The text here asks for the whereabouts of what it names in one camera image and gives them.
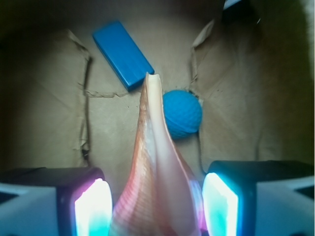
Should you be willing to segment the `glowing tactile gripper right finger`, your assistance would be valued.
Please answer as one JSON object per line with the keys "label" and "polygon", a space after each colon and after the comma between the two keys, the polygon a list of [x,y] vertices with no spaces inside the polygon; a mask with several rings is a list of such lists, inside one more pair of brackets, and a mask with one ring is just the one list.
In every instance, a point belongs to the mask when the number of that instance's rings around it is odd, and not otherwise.
{"label": "glowing tactile gripper right finger", "polygon": [[314,235],[314,170],[299,161],[214,161],[202,187],[206,235]]}

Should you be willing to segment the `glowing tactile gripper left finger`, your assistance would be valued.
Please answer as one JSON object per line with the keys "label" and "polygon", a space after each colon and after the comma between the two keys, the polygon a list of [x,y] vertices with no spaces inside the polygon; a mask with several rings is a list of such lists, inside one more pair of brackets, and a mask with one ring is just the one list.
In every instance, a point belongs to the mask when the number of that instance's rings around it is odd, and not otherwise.
{"label": "glowing tactile gripper left finger", "polygon": [[2,236],[107,236],[112,208],[99,168],[17,168],[0,174]]}

